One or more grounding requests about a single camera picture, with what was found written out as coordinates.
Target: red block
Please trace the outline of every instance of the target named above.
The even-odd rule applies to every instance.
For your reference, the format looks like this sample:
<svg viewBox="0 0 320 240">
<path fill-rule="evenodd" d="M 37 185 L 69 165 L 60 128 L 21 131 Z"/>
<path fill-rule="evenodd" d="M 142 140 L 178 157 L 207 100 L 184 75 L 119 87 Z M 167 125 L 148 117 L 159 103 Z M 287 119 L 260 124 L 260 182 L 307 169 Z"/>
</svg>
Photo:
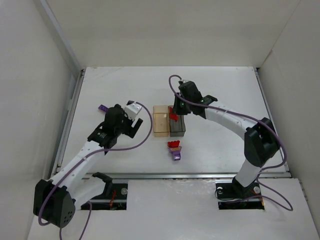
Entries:
<svg viewBox="0 0 320 240">
<path fill-rule="evenodd" d="M 180 141 L 168 141 L 169 148 L 177 148 L 179 147 Z"/>
<path fill-rule="evenodd" d="M 176 122 L 179 119 L 179 116 L 177 114 L 172 113 L 172 107 L 169 107 L 169 118 Z"/>
</svg>

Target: orange transparent box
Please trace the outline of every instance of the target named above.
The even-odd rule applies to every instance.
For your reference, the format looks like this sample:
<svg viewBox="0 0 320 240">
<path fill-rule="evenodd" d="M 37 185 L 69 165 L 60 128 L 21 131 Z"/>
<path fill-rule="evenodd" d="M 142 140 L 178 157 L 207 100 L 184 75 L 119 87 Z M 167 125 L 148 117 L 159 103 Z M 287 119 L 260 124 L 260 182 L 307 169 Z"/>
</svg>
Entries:
<svg viewBox="0 0 320 240">
<path fill-rule="evenodd" d="M 169 109 L 168 106 L 153 106 L 153 134 L 155 137 L 169 136 Z"/>
</svg>

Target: purple object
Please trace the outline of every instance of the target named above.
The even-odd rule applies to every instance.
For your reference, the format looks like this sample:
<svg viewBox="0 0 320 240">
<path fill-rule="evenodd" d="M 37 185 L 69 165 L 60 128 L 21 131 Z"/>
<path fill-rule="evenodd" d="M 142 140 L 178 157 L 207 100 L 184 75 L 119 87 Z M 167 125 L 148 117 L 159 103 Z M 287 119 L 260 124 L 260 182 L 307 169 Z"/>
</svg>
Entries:
<svg viewBox="0 0 320 240">
<path fill-rule="evenodd" d="M 105 113 L 108 112 L 108 108 L 102 104 L 98 107 L 98 109 Z"/>
<path fill-rule="evenodd" d="M 169 153 L 171 153 L 173 155 L 173 160 L 174 161 L 178 161 L 181 159 L 181 149 L 182 146 L 178 146 L 178 147 L 169 147 Z"/>
</svg>

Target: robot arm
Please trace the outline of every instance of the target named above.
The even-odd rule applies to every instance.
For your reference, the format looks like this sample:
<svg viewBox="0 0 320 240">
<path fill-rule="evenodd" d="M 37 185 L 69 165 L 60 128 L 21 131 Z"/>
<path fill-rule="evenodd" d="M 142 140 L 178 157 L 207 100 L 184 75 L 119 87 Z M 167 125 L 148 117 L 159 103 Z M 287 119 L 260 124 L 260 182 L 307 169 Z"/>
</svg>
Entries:
<svg viewBox="0 0 320 240">
<path fill-rule="evenodd" d="M 104 121 L 90 134 L 87 142 L 71 162 L 51 179 L 42 179 L 37 183 L 33 213 L 39 216 L 40 208 L 52 188 L 56 187 L 66 173 L 81 160 L 84 161 L 54 191 L 41 217 L 59 228 L 64 228 L 72 219 L 75 211 L 81 209 L 84 203 L 100 194 L 107 196 L 112 188 L 112 178 L 99 172 L 93 174 L 84 183 L 82 178 L 96 162 L 107 154 L 107 151 L 103 149 L 111 149 L 121 134 L 131 138 L 135 136 L 143 120 L 139 118 L 133 127 L 132 125 L 141 109 L 142 106 L 133 101 L 129 101 L 124 109 L 118 104 L 109 108 Z"/>
<path fill-rule="evenodd" d="M 204 119 L 224 126 L 244 140 L 245 161 L 232 180 L 230 189 L 235 194 L 228 195 L 236 196 L 235 198 L 239 199 L 245 198 L 262 167 L 279 150 L 278 143 L 271 133 L 259 123 L 228 113 L 228 111 L 233 111 L 213 96 L 207 95 L 203 97 L 193 81 L 181 80 L 179 84 L 180 92 L 178 94 L 184 99 L 195 104 L 212 106 L 226 111 L 187 104 L 175 97 L 174 113 L 178 115 L 187 115 L 189 113 L 199 115 Z M 265 117 L 261 121 L 274 130 L 274 126 L 268 118 Z"/>
</svg>

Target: white wall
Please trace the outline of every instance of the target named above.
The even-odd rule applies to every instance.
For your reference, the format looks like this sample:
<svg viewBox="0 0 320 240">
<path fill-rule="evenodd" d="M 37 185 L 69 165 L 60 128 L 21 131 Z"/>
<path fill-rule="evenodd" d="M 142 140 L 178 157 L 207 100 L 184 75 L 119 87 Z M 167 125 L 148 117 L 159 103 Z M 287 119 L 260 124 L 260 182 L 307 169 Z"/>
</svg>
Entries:
<svg viewBox="0 0 320 240">
<path fill-rule="evenodd" d="M 48 0 L 83 67 L 260 67 L 300 0 Z"/>
<path fill-rule="evenodd" d="M 71 73 L 32 0 L 0 0 L 0 233 L 27 237 Z"/>
<path fill-rule="evenodd" d="M 288 165 L 320 231 L 320 0 L 302 0 L 259 71 Z"/>
</svg>

